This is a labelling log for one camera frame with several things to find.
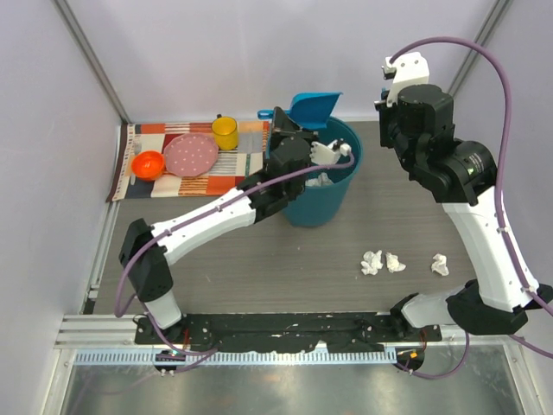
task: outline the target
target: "placemat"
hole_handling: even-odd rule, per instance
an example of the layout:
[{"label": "placemat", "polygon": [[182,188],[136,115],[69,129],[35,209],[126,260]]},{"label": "placemat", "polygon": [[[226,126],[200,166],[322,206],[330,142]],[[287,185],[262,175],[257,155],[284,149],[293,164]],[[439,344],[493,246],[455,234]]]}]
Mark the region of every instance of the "placemat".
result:
[{"label": "placemat", "polygon": [[140,141],[141,151],[163,152],[173,139],[187,132],[212,135],[211,123],[123,124],[118,163],[107,200],[223,195],[249,174],[263,167],[269,122],[239,121],[238,148],[231,151],[220,150],[217,162],[205,175],[181,178],[164,173],[154,182],[144,182],[137,178],[134,184],[130,184],[130,164],[135,156],[134,146],[137,140]]}]

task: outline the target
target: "teal bucket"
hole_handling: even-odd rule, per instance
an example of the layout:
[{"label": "teal bucket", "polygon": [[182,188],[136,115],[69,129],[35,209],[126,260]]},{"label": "teal bucket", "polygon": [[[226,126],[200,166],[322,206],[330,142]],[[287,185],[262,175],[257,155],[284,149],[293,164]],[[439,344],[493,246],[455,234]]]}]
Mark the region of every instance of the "teal bucket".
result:
[{"label": "teal bucket", "polygon": [[[318,132],[322,144],[330,144],[338,138],[343,138],[352,147],[355,163],[347,169],[321,170],[309,176],[317,177],[325,171],[334,184],[306,187],[303,194],[283,210],[284,216],[294,227],[319,227],[329,222],[340,210],[349,183],[363,161],[363,144],[355,131],[343,121],[331,117],[328,119],[327,128]],[[348,157],[343,156],[338,163],[346,163],[347,160]]]}]

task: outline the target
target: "blue scoop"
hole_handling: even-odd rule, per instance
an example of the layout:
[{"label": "blue scoop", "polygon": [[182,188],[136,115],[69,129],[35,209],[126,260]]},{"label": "blue scoop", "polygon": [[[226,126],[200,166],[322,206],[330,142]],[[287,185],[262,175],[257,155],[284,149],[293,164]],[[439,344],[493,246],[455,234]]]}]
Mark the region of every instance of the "blue scoop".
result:
[{"label": "blue scoop", "polygon": [[[289,117],[298,125],[308,130],[323,130],[327,128],[330,114],[336,101],[342,93],[298,93],[293,99],[290,109],[286,111]],[[260,110],[259,119],[272,119],[273,110]]]}]

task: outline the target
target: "yellow cup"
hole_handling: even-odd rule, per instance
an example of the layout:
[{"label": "yellow cup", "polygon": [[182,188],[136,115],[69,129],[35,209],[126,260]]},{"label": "yellow cup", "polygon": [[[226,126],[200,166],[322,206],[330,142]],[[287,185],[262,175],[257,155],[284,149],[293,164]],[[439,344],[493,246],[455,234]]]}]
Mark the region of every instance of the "yellow cup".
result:
[{"label": "yellow cup", "polygon": [[222,117],[221,114],[211,124],[211,131],[215,143],[222,150],[234,150],[238,146],[238,123],[231,117]]}]

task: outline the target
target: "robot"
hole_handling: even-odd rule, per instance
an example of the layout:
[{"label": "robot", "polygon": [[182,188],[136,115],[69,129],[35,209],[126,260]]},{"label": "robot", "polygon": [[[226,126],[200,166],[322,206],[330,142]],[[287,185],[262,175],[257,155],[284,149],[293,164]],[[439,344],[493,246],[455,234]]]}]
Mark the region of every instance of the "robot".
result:
[{"label": "robot", "polygon": [[[475,141],[454,137],[454,101],[439,86],[430,85],[427,61],[417,52],[383,66],[392,80],[375,103],[380,145],[394,149],[411,181],[427,189],[454,222],[473,263],[476,279],[435,295],[414,293],[391,310],[398,338],[433,325],[457,324],[473,335],[510,335],[528,321],[527,310],[540,308],[518,279],[495,215],[493,191],[497,166],[491,152]],[[170,266],[194,248],[239,227],[248,227],[284,209],[304,191],[312,165],[340,166],[350,157],[347,144],[318,142],[276,107],[270,132],[270,153],[264,166],[226,195],[179,218],[148,226],[130,224],[119,256],[131,260],[128,277],[138,299],[168,338],[181,332],[185,315],[172,292]],[[258,189],[260,184],[266,187]],[[151,244],[140,258],[137,252]],[[514,241],[518,256],[520,251]],[[528,283],[546,303],[553,288],[540,284],[522,261]]]}]

